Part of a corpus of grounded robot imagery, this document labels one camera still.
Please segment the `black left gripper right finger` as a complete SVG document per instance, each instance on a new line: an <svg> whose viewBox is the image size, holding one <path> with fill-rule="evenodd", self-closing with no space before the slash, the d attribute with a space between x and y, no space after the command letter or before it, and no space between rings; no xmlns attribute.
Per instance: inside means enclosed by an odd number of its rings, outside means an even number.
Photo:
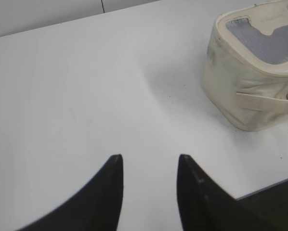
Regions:
<svg viewBox="0 0 288 231"><path fill-rule="evenodd" d="M181 154L177 203L185 231L288 231L288 179L235 199Z"/></svg>

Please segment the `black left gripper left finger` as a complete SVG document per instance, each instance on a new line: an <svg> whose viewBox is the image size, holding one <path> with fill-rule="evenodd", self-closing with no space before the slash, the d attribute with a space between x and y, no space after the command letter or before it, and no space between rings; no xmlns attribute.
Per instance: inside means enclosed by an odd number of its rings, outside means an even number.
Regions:
<svg viewBox="0 0 288 231"><path fill-rule="evenodd" d="M123 158L109 157L76 194L24 231L115 231L123 202Z"/></svg>

